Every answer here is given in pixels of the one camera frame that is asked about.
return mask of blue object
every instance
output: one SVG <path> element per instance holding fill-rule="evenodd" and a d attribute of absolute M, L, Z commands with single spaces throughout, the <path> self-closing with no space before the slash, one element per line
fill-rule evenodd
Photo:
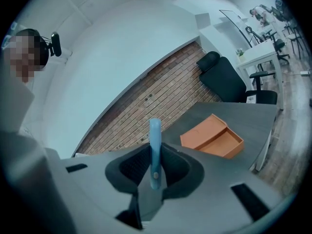
<path fill-rule="evenodd" d="M 151 187 L 157 190 L 161 186 L 161 122 L 160 119 L 150 119 L 150 146 L 151 146 Z"/>

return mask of cardboard box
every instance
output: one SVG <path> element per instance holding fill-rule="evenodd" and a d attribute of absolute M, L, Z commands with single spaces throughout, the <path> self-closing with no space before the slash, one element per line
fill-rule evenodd
<path fill-rule="evenodd" d="M 180 139 L 184 147 L 224 158 L 233 158 L 244 149 L 244 140 L 214 114 L 181 135 Z"/>

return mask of paper label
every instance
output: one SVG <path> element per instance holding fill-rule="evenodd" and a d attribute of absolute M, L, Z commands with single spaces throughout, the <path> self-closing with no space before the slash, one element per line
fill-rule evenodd
<path fill-rule="evenodd" d="M 255 104 L 256 103 L 256 99 L 257 99 L 257 95 L 248 96 L 246 103 L 253 103 L 253 104 Z"/>

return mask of power strip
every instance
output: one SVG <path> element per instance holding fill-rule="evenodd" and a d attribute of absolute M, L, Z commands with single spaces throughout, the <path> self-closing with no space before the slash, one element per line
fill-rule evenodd
<path fill-rule="evenodd" d="M 301 74 L 301 76 L 309 76 L 310 71 L 301 71 L 300 74 Z"/>

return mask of whiteboard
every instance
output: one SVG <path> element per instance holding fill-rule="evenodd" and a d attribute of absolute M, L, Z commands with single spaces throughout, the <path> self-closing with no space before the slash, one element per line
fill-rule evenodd
<path fill-rule="evenodd" d="M 220 10 L 231 22 L 242 32 L 248 42 L 251 42 L 253 34 L 246 31 L 247 25 L 244 21 L 232 10 Z"/>

